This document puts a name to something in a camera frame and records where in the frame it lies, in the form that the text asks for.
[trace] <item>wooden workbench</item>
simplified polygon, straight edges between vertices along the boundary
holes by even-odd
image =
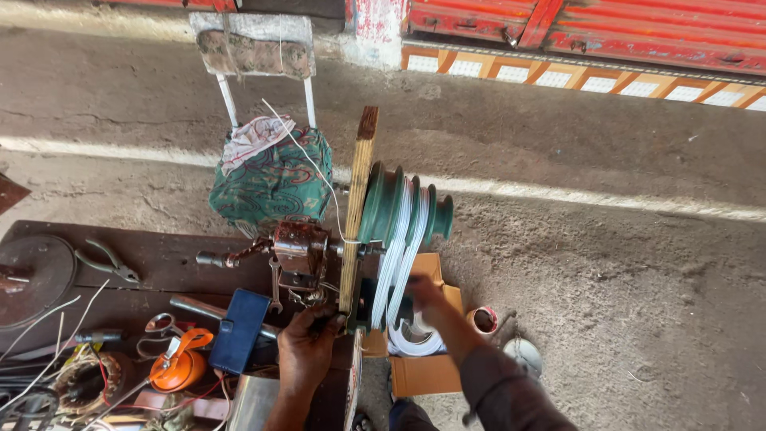
[[[236,269],[197,265],[195,261],[197,252],[201,250],[216,253],[239,252],[252,245],[250,239],[168,235],[21,220],[8,230],[0,244],[30,235],[55,235],[69,242],[73,249],[82,248],[92,259],[107,263],[106,255],[85,242],[86,239],[97,239],[111,247],[128,267],[139,274],[142,283],[136,285],[78,262],[72,287],[64,292],[56,303],[63,304],[82,295],[78,302],[63,309],[66,313],[63,334],[64,337],[68,337],[77,326],[88,301],[105,280],[109,279],[106,288],[93,303],[81,329],[127,330],[130,335],[127,342],[119,345],[107,344],[104,350],[123,351],[133,358],[137,358],[135,342],[144,335],[146,322],[162,312],[174,314],[178,321],[195,322],[197,327],[205,327],[214,334],[218,332],[218,321],[171,306],[169,301],[174,293],[186,294],[221,308],[228,307],[232,294],[238,288],[271,296],[271,268],[268,265],[273,256],[271,254],[249,257]],[[331,262],[327,272],[328,279],[337,285],[338,262]],[[283,289],[281,291],[283,312],[268,315],[265,322],[285,327],[293,313],[301,311],[303,306],[288,301],[287,292]],[[13,351],[21,353],[54,344],[59,325],[57,315],[58,313],[36,325]],[[24,328],[20,327],[0,331],[0,351],[5,351],[23,330]],[[341,337],[335,342],[331,370],[314,396],[308,422],[310,429],[343,427],[353,342],[351,335]]]

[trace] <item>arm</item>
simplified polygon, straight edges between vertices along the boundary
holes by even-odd
[[[317,320],[329,320],[318,334],[309,329]],[[328,305],[307,308],[277,337],[280,349],[280,392],[264,429],[303,429],[314,392],[327,375],[332,359],[332,342],[345,322]]]
[[[575,430],[538,384],[513,359],[485,342],[428,278],[411,278],[408,292],[447,346],[471,411],[478,413],[484,429]]]

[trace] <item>red wire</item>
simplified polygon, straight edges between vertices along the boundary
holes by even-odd
[[[109,401],[106,401],[106,388],[109,386],[109,381],[106,379],[106,371],[103,369],[103,362],[101,362],[101,356],[99,354],[96,354],[96,357],[98,358],[98,366],[101,367],[101,377],[103,377],[103,391],[101,392],[101,396],[103,396],[103,402],[107,404],[107,406],[112,406],[109,404]]]
[[[150,407],[150,406],[137,406],[135,404],[121,404],[121,405],[119,405],[117,407],[134,408],[134,409],[147,409],[147,410],[155,410],[155,411],[158,411],[158,412],[170,412],[170,411],[173,411],[173,410],[176,410],[176,409],[180,409],[181,407],[186,406],[186,405],[188,405],[190,403],[193,403],[196,400],[199,400],[200,398],[206,397],[210,392],[213,392],[213,389],[217,388],[218,385],[221,384],[221,382],[223,382],[223,381],[224,381],[224,376],[221,376],[221,379],[218,382],[216,382],[216,384],[213,385],[213,387],[210,388],[208,390],[208,392],[205,392],[202,395],[197,396],[196,398],[192,398],[190,400],[186,400],[183,403],[180,403],[179,405],[177,405],[175,407],[170,407],[168,409],[158,409],[157,407]]]

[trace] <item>red door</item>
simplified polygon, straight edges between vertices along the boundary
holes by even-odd
[[[519,48],[766,75],[766,0],[412,0],[411,28],[506,41],[508,28]]]
[[[411,30],[516,44],[538,0],[412,0]]]

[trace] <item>pliers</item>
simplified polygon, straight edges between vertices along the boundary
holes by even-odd
[[[74,252],[74,255],[77,256],[78,259],[83,261],[85,265],[90,266],[91,268],[97,269],[99,271],[104,272],[112,272],[113,274],[117,274],[120,277],[124,278],[126,281],[130,283],[139,283],[141,282],[141,278],[139,278],[139,275],[136,274],[135,271],[125,266],[123,261],[121,261],[116,254],[112,251],[111,248],[104,245],[102,242],[98,242],[95,239],[86,239],[85,242],[91,245],[95,245],[96,247],[103,250],[107,256],[109,256],[110,261],[112,261],[111,265],[106,265],[103,263],[96,263],[90,258],[88,258],[82,250],[78,249]]]

